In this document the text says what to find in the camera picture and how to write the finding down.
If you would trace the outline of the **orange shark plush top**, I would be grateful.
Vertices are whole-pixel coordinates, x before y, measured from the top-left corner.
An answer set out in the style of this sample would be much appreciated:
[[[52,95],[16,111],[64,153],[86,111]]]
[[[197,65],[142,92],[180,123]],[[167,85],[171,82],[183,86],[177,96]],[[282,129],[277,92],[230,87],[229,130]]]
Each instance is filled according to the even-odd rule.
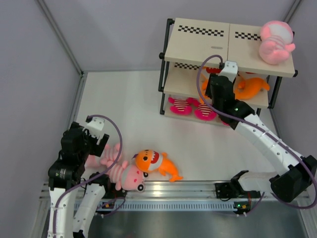
[[[220,68],[206,67],[206,66],[203,67],[203,70],[206,73],[211,74],[211,75],[218,75],[221,72]],[[209,78],[206,77],[204,73],[201,73],[201,77],[204,79],[203,82],[202,82],[202,85],[201,85],[201,93],[203,94],[204,98],[207,99],[209,97],[206,94],[206,89],[207,89],[207,86],[208,86]]]

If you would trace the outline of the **orange shark plush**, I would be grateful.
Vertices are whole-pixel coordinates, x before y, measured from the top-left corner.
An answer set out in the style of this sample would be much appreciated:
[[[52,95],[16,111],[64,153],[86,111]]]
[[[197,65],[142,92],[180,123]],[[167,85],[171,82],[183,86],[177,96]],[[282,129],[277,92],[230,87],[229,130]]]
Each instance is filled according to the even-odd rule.
[[[159,172],[163,176],[169,174],[171,176],[170,182],[183,180],[183,176],[179,175],[178,168],[168,158],[166,152],[160,153],[146,149],[135,154],[133,159],[138,169],[144,173]]]
[[[221,72],[220,68],[206,67],[206,66],[203,67],[203,70],[206,73],[211,74],[211,75],[218,75]],[[201,77],[204,79],[203,82],[202,82],[202,85],[201,85],[201,93],[203,94],[204,98],[207,99],[209,97],[206,94],[206,89],[207,89],[207,86],[208,86],[209,78],[206,77],[204,73],[201,73]]]
[[[234,83],[234,94],[237,100],[250,100],[261,91],[269,91],[270,86],[262,74],[238,72]]]

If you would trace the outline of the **light pink plush back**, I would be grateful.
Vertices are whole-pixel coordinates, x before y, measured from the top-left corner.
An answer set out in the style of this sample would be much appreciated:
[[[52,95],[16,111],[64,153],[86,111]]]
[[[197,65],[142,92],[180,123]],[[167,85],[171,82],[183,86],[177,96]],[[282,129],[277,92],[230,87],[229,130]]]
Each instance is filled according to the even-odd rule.
[[[108,161],[114,161],[119,153],[120,143],[114,146],[106,145],[100,157],[89,155],[85,163],[85,168],[99,168],[105,166]]]

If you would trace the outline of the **magenta plush with yellow glasses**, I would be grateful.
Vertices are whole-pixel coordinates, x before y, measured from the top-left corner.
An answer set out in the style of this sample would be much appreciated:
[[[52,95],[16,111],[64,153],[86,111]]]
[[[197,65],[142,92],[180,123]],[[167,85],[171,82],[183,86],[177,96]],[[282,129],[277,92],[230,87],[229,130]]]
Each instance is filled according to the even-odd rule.
[[[193,103],[193,100],[193,98],[168,97],[168,102],[171,103],[169,109],[174,114],[187,116],[192,112],[191,104]]]

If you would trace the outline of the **light pink plush with face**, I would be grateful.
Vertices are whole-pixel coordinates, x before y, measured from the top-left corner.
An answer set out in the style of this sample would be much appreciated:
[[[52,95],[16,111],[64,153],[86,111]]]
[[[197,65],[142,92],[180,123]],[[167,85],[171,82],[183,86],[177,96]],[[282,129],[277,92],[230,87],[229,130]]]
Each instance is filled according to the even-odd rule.
[[[122,164],[115,164],[106,173],[109,176],[110,182],[115,184],[115,189],[126,191],[143,191],[145,189],[145,178],[149,176],[147,172],[143,172],[134,164],[130,164],[125,160]]]

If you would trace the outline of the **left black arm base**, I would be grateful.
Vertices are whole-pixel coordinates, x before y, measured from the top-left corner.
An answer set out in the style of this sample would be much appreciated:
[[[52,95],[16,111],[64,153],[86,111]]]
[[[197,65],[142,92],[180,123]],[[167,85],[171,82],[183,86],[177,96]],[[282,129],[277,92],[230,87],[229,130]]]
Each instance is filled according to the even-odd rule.
[[[106,187],[106,193],[103,196],[103,199],[114,199],[118,197],[126,197],[126,190],[116,190],[114,183],[109,183]]]

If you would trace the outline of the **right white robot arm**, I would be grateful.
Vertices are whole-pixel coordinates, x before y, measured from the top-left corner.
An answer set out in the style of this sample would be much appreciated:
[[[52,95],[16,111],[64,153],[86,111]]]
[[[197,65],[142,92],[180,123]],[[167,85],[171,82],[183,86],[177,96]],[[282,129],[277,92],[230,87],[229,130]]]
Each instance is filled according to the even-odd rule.
[[[316,186],[316,159],[288,147],[248,104],[235,99],[233,83],[226,76],[211,74],[206,94],[221,121],[244,136],[274,168],[272,173],[241,171],[235,175],[231,180],[235,196],[242,197],[248,191],[269,192],[290,203],[310,185]]]

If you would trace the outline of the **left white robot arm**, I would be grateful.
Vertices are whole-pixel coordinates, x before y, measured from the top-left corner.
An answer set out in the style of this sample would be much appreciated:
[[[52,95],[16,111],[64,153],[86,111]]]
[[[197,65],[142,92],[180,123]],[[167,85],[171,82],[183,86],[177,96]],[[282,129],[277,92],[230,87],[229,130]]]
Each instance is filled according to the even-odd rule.
[[[61,150],[49,175],[49,238],[86,238],[97,206],[112,192],[107,175],[94,172],[82,178],[90,155],[99,156],[109,139],[104,119],[94,117],[85,126],[73,122],[63,133]]]

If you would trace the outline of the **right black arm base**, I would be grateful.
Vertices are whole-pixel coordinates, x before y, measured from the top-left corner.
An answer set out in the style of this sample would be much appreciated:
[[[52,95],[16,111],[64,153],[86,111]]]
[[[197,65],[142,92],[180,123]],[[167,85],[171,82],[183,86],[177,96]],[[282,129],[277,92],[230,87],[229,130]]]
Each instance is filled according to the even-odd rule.
[[[214,185],[218,199],[230,200],[233,198],[248,198],[247,192],[244,192],[239,185],[231,182],[218,182]]]

